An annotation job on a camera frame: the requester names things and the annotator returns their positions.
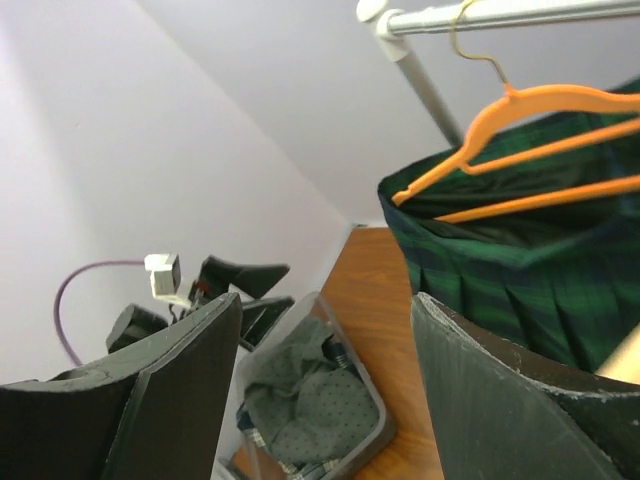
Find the plaid garment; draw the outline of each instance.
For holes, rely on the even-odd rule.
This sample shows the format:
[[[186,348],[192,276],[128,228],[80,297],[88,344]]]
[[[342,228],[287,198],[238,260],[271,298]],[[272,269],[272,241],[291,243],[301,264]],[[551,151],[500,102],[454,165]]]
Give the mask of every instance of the plaid garment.
[[[322,351],[324,356],[335,362],[338,368],[347,370],[358,379],[362,379],[358,373],[358,369],[349,358],[344,345],[336,335],[325,341],[322,345]],[[245,437],[253,442],[258,448],[269,453],[265,441],[251,421],[251,417],[244,403],[236,413],[236,424]],[[336,458],[318,464],[292,464],[284,462],[278,462],[278,464],[287,474],[288,480],[319,480],[333,470],[341,460],[342,459],[340,458]]]
[[[617,92],[640,91],[640,79]],[[619,123],[562,112],[496,135],[473,164]],[[455,149],[385,178],[379,198],[426,292],[477,325],[550,359],[595,371],[640,321],[640,195],[547,207],[457,225],[438,215],[640,174],[640,135],[495,172],[458,170],[400,207],[391,197]]]

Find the clothing rack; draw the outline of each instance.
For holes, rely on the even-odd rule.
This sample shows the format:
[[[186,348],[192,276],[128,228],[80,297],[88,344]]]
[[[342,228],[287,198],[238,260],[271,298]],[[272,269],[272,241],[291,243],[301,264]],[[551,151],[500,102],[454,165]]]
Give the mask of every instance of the clothing rack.
[[[460,5],[429,7],[418,12],[388,8],[387,0],[360,0],[358,20],[369,25],[387,58],[396,63],[447,141],[462,144],[462,134],[420,61],[404,38],[417,33],[443,33]],[[458,30],[506,28],[640,15],[640,0],[483,0],[472,4]]]

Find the clear plastic container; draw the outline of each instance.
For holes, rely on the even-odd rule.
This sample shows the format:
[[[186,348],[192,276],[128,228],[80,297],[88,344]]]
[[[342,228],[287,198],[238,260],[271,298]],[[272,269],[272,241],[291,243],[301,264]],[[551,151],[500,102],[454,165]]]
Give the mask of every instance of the clear plastic container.
[[[365,366],[360,362],[355,350],[349,343],[349,339],[345,335],[342,327],[335,318],[331,308],[322,298],[320,293],[311,293],[305,298],[297,302],[273,327],[267,337],[260,343],[256,350],[244,358],[238,365],[238,389],[240,398],[244,398],[244,390],[246,387],[247,373],[251,371],[253,356],[258,352],[267,351],[277,346],[284,340],[298,324],[309,314],[322,319],[331,325],[334,332],[340,338],[342,344],[351,358],[351,361],[358,369],[358,373],[362,377],[362,381],[369,390],[369,394],[376,406],[378,407],[378,424],[373,431],[365,438],[357,448],[349,455],[344,457],[342,461],[327,475],[323,480],[352,478],[353,475],[366,465],[378,452],[380,452],[395,436],[396,424],[385,406],[378,390],[373,385],[371,377]],[[279,480],[285,479],[286,474],[279,470],[277,463],[268,457],[263,451],[257,448],[252,442],[245,439],[245,448],[251,458],[253,480]]]

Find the orange hanger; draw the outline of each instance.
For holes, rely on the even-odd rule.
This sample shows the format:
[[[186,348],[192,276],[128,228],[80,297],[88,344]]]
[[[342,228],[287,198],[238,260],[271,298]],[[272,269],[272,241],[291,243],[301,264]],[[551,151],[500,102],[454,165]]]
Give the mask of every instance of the orange hanger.
[[[525,90],[515,90],[495,59],[489,56],[469,55],[462,52],[458,47],[456,26],[465,10],[474,1],[465,0],[463,2],[460,14],[453,23],[451,42],[456,52],[464,58],[490,61],[504,84],[506,95],[480,112],[471,123],[464,143],[456,153],[412,182],[406,190],[396,193],[392,197],[396,205],[402,204],[458,168],[467,174],[479,175],[640,131],[640,118],[634,118],[617,125],[552,142],[482,165],[469,165],[469,161],[475,158],[502,128],[530,115],[558,110],[594,113],[640,113],[640,94],[613,94],[578,85],[545,85]],[[436,220],[458,223],[599,196],[627,193],[634,190],[640,190],[640,175],[475,208],[460,213],[444,215],[436,218]]]

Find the gold metal hook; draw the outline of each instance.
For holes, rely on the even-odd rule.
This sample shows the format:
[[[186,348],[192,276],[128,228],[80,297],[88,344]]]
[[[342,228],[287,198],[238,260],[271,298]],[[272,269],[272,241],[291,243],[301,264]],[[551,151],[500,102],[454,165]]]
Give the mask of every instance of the gold metal hook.
[[[500,64],[497,62],[495,58],[490,57],[489,55],[471,55],[469,53],[466,53],[460,50],[456,29],[458,28],[458,23],[460,22],[460,19],[464,15],[464,12],[475,1],[476,0],[464,0],[460,5],[460,13],[458,13],[458,16],[454,19],[451,25],[451,45],[453,46],[453,49],[456,51],[456,53],[463,58],[468,58],[469,60],[487,60],[491,62],[491,64],[493,65],[493,68],[496,69],[496,72],[498,73],[498,76],[500,77],[500,80],[502,81],[502,83],[504,83],[505,85],[509,85],[509,80],[507,80],[507,76],[504,74],[504,70],[502,70],[502,67],[500,66]]]

